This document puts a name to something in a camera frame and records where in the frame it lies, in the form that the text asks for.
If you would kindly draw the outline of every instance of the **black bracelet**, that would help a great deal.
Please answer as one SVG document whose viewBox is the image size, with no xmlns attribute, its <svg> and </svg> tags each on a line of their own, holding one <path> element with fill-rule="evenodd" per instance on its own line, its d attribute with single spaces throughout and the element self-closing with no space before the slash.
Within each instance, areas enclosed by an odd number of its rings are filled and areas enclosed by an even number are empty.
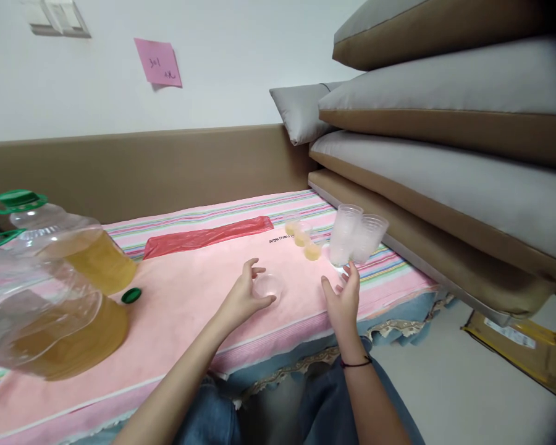
<svg viewBox="0 0 556 445">
<path fill-rule="evenodd" d="M 367 359 L 366 363 L 361 363 L 360 365 L 347 365 L 346 363 L 344 363 L 343 360 L 340 360 L 340 366 L 342 367 L 342 369 L 344 368 L 358 368 L 361 366 L 366 366 L 366 365 L 370 365 L 373 361 L 371 360 L 371 357 L 369 357 L 368 355 L 364 356 Z"/>
</svg>

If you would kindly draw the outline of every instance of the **hand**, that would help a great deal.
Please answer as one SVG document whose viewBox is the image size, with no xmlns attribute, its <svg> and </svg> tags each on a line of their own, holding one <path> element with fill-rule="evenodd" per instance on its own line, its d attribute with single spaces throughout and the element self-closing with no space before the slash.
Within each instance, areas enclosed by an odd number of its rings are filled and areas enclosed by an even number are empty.
<svg viewBox="0 0 556 445">
<path fill-rule="evenodd" d="M 249 317 L 258 310 L 267 308 L 276 301 L 276 296 L 269 295 L 265 298 L 256 298 L 251 293 L 253 279 L 266 268 L 255 268 L 253 265 L 259 258 L 252 258 L 243 265 L 243 273 L 237 278 L 233 288 L 222 302 L 216 312 L 216 318 L 221 320 L 229 333 L 241 326 Z"/>
<path fill-rule="evenodd" d="M 356 316 L 358 315 L 360 275 L 352 261 L 348 264 L 348 266 L 344 266 L 346 273 L 342 274 L 346 285 L 344 288 L 340 285 L 335 287 L 339 295 L 336 295 L 329 280 L 324 276 L 321 277 L 321 286 L 326 296 L 327 315 L 338 342 L 345 337 L 358 337 Z"/>
</svg>

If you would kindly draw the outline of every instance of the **green handle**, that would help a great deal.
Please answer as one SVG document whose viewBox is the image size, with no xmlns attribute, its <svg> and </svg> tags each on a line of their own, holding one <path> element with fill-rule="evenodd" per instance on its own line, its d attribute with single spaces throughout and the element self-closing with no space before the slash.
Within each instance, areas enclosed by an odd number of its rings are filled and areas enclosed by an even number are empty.
<svg viewBox="0 0 556 445">
<path fill-rule="evenodd" d="M 6 193 L 2 193 L 0 194 L 0 203 L 2 203 L 1 201 L 1 197 L 7 194 L 12 194 L 12 193 L 16 193 L 16 192 L 27 192 L 27 190 L 10 190 L 9 192 Z M 48 198 L 45 195 L 39 195 L 37 194 L 37 196 L 39 197 L 39 200 L 36 201 L 36 204 L 34 204 L 32 207 L 33 208 L 37 208 L 37 207 L 41 207 L 42 205 L 46 204 L 48 202 Z M 15 213 L 17 210 L 9 210 L 8 207 L 6 207 L 5 210 L 0 209 L 0 214 L 11 214 L 11 213 Z"/>
<path fill-rule="evenodd" d="M 12 240 L 13 238 L 16 238 L 17 236 L 19 236 L 22 232 L 24 232 L 26 230 L 27 229 L 15 229 L 15 230 L 0 233 L 0 237 L 1 236 L 4 237 L 4 239 L 2 241 L 0 241 L 0 246 L 2 246 L 3 244 L 8 243 L 8 241 Z"/>
</svg>

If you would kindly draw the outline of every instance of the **red plastic bag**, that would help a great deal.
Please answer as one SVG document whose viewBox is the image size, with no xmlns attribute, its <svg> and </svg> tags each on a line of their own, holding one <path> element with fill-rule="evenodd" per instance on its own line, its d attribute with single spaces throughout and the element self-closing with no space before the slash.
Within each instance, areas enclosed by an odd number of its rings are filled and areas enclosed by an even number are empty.
<svg viewBox="0 0 556 445">
<path fill-rule="evenodd" d="M 144 248 L 144 259 L 147 260 L 149 258 L 163 256 L 168 253 L 195 250 L 233 238 L 266 232 L 268 230 L 272 230 L 273 228 L 274 225 L 269 217 L 258 216 L 257 218 L 246 219 L 235 223 L 233 222 L 232 224 L 216 227 L 214 229 L 204 229 L 153 237 L 149 238 L 146 242 L 146 247 Z"/>
</svg>

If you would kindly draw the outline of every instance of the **large plastic jug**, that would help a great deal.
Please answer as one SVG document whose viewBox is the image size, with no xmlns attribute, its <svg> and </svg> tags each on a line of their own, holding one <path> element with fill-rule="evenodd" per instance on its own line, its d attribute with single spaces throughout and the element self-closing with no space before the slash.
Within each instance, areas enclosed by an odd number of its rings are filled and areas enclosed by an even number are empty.
<svg viewBox="0 0 556 445">
<path fill-rule="evenodd" d="M 105 295 L 125 288 L 136 273 L 134 263 L 94 218 L 67 213 L 44 195 L 12 190 L 0 195 L 0 214 L 26 229 L 14 249 L 42 258 L 65 258 Z"/>
<path fill-rule="evenodd" d="M 123 343 L 124 307 L 64 260 L 12 252 L 0 248 L 0 367 L 65 379 L 95 366 Z"/>
</svg>

